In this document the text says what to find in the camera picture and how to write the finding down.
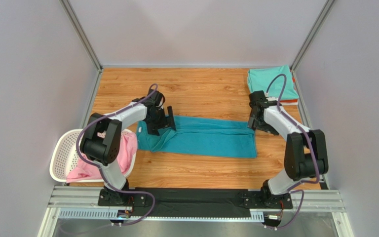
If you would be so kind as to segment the teal t shirt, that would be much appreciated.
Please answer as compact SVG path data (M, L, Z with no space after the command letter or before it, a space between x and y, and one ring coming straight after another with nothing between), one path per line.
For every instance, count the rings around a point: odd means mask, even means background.
M137 126L140 150L225 158L256 158L255 132L246 122L176 116L176 129L148 134L145 122Z

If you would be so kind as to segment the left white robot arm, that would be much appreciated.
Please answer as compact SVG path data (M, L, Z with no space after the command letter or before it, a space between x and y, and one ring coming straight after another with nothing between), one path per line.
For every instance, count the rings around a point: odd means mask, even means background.
M146 123L150 135L159 136L159 130L175 129L172 107L163 107L165 97L156 89L150 89L146 97L134 99L128 106L110 114L91 115L87 126L80 132L76 142L82 160L95 166L104 181L100 191L99 206L127 206L134 195L146 194L130 191L116 158L120 150L121 133L134 123Z

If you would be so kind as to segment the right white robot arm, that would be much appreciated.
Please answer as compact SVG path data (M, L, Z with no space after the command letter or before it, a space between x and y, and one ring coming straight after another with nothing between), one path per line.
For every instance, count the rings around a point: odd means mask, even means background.
M289 192L302 183L328 172L325 134L310 129L289 115L276 99L269 99L263 91L249 94L251 108L247 127L280 135L285 139L284 167L273 178L263 182L253 195L256 203L268 208L280 207Z

